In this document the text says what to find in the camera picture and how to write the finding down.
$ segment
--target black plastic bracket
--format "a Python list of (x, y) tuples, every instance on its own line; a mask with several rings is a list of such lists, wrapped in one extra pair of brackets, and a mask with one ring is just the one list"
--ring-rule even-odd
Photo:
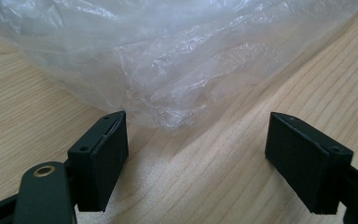
[(19, 194), (0, 202), (0, 223), (76, 223), (76, 204), (104, 211), (128, 156), (125, 112), (104, 116), (65, 163), (42, 163), (23, 175)]
[(266, 157), (315, 214), (347, 206), (345, 223), (358, 223), (358, 171), (353, 152), (301, 119), (272, 112)]

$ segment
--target clear plastic wrap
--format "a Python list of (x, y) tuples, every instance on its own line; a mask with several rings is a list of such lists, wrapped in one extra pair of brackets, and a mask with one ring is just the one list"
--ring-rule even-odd
[(166, 130), (283, 70), (358, 0), (0, 0), (0, 38), (61, 87)]

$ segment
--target light wood grain surface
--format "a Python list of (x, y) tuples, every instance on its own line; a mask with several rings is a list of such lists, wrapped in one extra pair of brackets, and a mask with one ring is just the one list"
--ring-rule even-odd
[[(265, 159), (269, 113), (299, 117), (355, 154), (358, 16), (295, 72), (246, 88), (207, 125), (175, 136), (129, 124), (130, 157), (105, 213), (79, 223), (342, 223), (310, 214)], [(49, 82), (0, 41), (0, 200), (22, 174), (66, 151), (105, 113)]]

